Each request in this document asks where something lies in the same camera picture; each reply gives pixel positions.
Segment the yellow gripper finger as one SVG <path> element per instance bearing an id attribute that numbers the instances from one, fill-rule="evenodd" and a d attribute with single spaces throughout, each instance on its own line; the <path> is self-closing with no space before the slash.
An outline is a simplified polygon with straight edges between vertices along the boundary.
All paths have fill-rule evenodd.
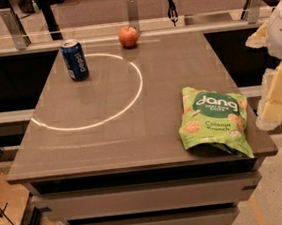
<path id="1" fill-rule="evenodd" d="M 249 48 L 262 48 L 267 46 L 267 28 L 268 22 L 265 21 L 249 38 L 245 45 Z"/>
<path id="2" fill-rule="evenodd" d="M 261 82 L 256 126 L 269 131 L 282 123 L 282 62 L 273 70 L 266 69 Z"/>

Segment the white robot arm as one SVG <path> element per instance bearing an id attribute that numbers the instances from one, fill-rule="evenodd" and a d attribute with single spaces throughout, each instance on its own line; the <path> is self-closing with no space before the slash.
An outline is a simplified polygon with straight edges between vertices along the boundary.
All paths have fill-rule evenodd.
<path id="1" fill-rule="evenodd" d="M 282 0 L 262 24 L 245 42 L 250 48 L 267 48 L 271 57 L 280 60 L 275 69 L 266 69 L 262 79 L 262 96 L 257 107 L 256 126 L 261 130 L 273 130 L 282 123 Z"/>

